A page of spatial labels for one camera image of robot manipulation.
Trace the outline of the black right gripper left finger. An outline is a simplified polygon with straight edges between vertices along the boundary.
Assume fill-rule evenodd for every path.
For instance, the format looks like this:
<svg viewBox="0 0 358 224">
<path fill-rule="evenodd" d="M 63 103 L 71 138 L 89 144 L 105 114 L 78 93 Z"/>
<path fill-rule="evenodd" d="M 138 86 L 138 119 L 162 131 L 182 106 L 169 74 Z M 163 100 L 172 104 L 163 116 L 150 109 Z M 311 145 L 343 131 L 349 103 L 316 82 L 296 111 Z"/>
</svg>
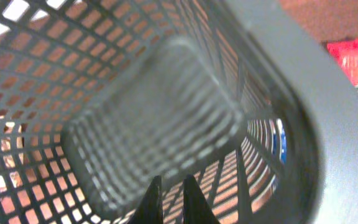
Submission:
<svg viewBox="0 0 358 224">
<path fill-rule="evenodd" d="M 162 178 L 155 176 L 127 224 L 162 224 Z"/>
</svg>

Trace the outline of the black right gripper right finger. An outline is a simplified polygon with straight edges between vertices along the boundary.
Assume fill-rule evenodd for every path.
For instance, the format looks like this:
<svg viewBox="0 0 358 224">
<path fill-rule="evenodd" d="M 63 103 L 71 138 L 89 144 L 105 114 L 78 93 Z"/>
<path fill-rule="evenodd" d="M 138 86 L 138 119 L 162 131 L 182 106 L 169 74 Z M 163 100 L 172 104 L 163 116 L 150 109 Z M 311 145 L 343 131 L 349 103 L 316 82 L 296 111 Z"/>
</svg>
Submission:
<svg viewBox="0 0 358 224">
<path fill-rule="evenodd" d="M 219 224 L 193 175 L 183 180 L 184 224 Z"/>
</svg>

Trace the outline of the blue tissue pack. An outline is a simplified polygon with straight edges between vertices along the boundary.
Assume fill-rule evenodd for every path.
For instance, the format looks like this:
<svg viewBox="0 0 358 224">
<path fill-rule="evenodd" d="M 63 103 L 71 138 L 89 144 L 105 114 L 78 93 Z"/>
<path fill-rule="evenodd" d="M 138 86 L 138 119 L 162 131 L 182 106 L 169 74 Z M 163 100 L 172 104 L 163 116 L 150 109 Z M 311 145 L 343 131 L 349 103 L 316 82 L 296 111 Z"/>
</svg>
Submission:
<svg viewBox="0 0 358 224">
<path fill-rule="evenodd" d="M 279 157 L 280 162 L 287 161 L 287 139 L 281 119 L 273 121 L 273 149 L 272 153 Z"/>
</svg>

